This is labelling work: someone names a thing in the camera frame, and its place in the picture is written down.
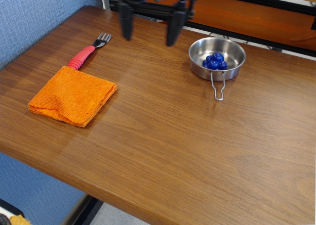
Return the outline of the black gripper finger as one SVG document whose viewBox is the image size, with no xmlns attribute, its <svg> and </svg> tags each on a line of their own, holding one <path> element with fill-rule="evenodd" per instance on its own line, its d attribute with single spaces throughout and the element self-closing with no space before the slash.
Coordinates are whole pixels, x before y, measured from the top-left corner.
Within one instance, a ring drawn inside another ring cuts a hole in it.
<svg viewBox="0 0 316 225">
<path fill-rule="evenodd" d="M 134 10 L 129 4 L 120 2 L 118 4 L 118 11 L 122 35 L 129 41 L 131 40 L 133 31 Z"/>
<path fill-rule="evenodd" d="M 166 45 L 173 46 L 186 22 L 186 12 L 174 11 L 167 26 Z"/>
</svg>

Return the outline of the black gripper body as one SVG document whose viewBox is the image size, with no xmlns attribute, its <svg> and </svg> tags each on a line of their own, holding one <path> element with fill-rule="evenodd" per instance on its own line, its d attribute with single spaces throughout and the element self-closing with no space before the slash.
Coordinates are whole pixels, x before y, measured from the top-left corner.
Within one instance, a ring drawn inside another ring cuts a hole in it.
<svg viewBox="0 0 316 225">
<path fill-rule="evenodd" d="M 197 0 L 110 0 L 112 10 L 119 11 L 123 17 L 132 14 L 154 18 L 173 18 L 177 14 L 185 20 L 193 19 Z"/>
</svg>

